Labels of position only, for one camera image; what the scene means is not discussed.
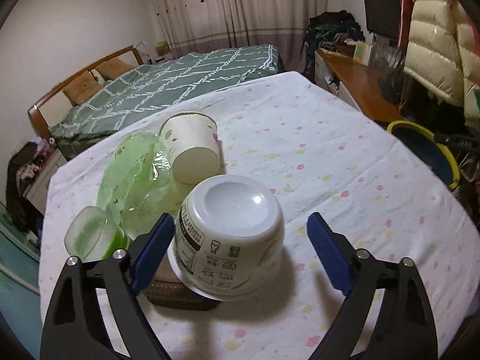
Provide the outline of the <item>brown pillow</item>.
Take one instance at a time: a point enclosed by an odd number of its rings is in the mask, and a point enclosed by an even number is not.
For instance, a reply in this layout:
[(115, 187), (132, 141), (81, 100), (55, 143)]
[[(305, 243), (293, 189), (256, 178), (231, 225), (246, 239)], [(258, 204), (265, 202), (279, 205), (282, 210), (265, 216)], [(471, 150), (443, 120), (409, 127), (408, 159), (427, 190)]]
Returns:
[(97, 94), (103, 86), (90, 72), (84, 72), (63, 89), (64, 95), (74, 106), (80, 106)]
[(134, 68), (134, 65), (126, 63), (119, 58), (111, 58), (103, 63), (100, 63), (95, 69), (104, 80), (115, 80)]

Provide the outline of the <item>white yogurt tub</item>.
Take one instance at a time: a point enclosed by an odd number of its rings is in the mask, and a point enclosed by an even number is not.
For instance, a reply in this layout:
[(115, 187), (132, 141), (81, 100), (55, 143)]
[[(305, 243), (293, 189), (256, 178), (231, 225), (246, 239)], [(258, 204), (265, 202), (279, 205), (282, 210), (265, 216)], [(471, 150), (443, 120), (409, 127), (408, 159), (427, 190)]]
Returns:
[(217, 175), (181, 204), (168, 261), (196, 294), (236, 302), (278, 273), (284, 234), (281, 206), (266, 187), (240, 175)]

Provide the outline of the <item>black bin yellow rim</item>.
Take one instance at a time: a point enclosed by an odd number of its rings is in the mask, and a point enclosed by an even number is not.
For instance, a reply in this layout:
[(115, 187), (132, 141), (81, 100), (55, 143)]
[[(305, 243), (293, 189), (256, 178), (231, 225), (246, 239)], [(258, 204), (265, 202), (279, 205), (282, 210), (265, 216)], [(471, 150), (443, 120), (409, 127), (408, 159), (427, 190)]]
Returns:
[(461, 174), (455, 157), (448, 147), (435, 141), (430, 130), (407, 120), (393, 121), (386, 130), (423, 161), (450, 191), (459, 185)]

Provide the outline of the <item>black television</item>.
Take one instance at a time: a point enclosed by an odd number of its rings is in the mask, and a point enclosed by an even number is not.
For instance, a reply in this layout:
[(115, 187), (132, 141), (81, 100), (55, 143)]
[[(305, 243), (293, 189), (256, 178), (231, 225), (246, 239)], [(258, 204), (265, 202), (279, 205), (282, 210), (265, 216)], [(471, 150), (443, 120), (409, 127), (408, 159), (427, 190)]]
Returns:
[(398, 40), (401, 0), (364, 0), (364, 9), (369, 33)]

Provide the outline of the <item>white nightstand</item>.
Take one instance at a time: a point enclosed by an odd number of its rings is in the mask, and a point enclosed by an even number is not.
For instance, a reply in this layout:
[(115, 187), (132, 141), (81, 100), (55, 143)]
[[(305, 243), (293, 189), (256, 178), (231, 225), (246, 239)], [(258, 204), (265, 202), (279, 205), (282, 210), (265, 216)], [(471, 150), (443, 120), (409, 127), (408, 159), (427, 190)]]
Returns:
[(24, 197), (32, 203), (41, 214), (45, 213), (47, 207), (50, 179), (66, 162), (64, 155), (62, 155), (58, 149), (55, 149), (49, 158), (47, 158), (45, 165), (35, 181), (25, 191)]

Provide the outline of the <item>cream puffer jacket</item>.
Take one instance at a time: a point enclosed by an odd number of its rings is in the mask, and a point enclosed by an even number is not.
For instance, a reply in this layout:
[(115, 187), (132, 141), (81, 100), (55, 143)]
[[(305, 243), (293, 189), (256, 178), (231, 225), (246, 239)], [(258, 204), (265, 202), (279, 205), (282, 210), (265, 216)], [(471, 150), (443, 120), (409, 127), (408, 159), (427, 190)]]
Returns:
[(404, 71), (479, 129), (479, 35), (458, 0), (416, 0)]

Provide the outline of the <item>clear green plastic bottle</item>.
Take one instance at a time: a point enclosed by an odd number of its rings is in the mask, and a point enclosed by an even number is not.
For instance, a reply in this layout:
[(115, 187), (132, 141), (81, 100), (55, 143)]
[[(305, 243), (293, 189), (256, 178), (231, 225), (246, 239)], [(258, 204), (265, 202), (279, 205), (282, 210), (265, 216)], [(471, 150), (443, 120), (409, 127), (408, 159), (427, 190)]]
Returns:
[(118, 249), (127, 250), (131, 239), (101, 208), (86, 206), (70, 224), (64, 237), (66, 251), (83, 262), (109, 258)]

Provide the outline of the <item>pile of dark clothes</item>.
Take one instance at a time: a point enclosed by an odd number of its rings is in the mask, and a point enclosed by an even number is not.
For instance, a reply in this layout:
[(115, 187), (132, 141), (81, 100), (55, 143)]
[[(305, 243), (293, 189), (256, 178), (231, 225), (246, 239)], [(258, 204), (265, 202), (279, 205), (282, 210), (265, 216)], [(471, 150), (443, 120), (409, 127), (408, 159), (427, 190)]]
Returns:
[(325, 11), (310, 18), (303, 40), (306, 68), (313, 64), (317, 49), (333, 50), (337, 43), (347, 39), (365, 41), (360, 24), (349, 11)]

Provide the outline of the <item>left brown pillow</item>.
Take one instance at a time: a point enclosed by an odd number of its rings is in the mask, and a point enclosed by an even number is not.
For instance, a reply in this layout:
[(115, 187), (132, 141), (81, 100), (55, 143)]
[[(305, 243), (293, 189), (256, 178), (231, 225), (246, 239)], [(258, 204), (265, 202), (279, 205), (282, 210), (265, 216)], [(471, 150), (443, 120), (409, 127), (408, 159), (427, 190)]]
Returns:
[(84, 72), (63, 89), (64, 95), (74, 106), (80, 106), (97, 94), (103, 86), (90, 72)]

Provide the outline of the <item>bed with green plaid duvet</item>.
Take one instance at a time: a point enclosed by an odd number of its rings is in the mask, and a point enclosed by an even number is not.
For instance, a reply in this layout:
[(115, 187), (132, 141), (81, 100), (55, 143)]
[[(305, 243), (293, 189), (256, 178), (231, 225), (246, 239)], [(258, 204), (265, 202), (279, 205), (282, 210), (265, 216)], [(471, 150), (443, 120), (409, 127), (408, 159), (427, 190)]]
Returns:
[(106, 83), (49, 129), (66, 159), (106, 137), (191, 98), (281, 72), (273, 45), (189, 53), (156, 65), (141, 65)]

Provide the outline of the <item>right brown pillow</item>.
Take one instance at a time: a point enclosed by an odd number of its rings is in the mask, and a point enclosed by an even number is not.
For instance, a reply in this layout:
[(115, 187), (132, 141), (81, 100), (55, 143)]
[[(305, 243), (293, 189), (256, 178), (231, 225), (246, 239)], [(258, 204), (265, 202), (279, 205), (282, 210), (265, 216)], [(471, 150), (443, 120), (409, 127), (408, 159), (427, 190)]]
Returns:
[(100, 63), (95, 69), (104, 80), (115, 80), (134, 68), (134, 65), (126, 63), (119, 58), (111, 58), (103, 63)]

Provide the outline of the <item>wooden headboard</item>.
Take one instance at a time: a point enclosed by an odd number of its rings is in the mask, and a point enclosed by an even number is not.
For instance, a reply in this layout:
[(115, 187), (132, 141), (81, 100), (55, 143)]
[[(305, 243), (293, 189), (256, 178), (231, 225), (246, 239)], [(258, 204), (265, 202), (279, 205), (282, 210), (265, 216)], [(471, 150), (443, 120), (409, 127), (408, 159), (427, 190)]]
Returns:
[(49, 140), (52, 127), (64, 120), (72, 108), (82, 105), (103, 88), (103, 76), (97, 67), (106, 66), (112, 59), (134, 67), (143, 64), (139, 51), (134, 46), (128, 46), (91, 63), (60, 82), (28, 109), (28, 117), (39, 137)]

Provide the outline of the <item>brown small box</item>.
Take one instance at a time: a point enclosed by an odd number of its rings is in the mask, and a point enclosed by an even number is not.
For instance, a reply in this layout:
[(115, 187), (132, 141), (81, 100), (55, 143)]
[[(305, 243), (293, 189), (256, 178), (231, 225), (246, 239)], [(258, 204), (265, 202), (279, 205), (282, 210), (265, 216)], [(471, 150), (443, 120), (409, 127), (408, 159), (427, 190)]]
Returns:
[(186, 287), (173, 272), (167, 258), (163, 259), (151, 284), (142, 293), (156, 306), (178, 310), (210, 311), (220, 304)]

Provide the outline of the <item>white dotted tablecloth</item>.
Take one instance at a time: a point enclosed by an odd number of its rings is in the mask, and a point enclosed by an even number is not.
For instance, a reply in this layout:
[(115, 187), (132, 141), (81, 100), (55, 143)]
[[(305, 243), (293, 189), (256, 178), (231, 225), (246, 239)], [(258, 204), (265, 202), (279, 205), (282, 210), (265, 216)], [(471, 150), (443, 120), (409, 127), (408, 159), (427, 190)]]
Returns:
[(312, 248), (307, 218), (320, 213), (357, 248), (414, 260), (444, 352), (479, 286), (479, 232), (448, 188), (394, 136), (296, 72), (179, 103), (126, 127), (62, 166), (49, 183), (39, 289), (46, 310), (67, 259), (64, 235), (95, 204), (105, 168), (134, 133), (197, 111), (218, 126), (224, 169), (266, 186), (285, 219), (275, 282), (210, 311), (140, 304), (174, 359), (307, 359), (343, 302)]

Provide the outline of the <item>white paper cup apple print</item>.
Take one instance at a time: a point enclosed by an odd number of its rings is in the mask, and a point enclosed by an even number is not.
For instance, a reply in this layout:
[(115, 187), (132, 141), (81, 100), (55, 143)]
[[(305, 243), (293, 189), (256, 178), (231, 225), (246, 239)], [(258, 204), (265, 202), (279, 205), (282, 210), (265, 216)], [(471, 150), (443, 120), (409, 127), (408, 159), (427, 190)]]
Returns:
[(167, 150), (172, 175), (182, 184), (196, 185), (219, 172), (217, 124), (210, 116), (176, 113), (161, 126), (159, 139)]

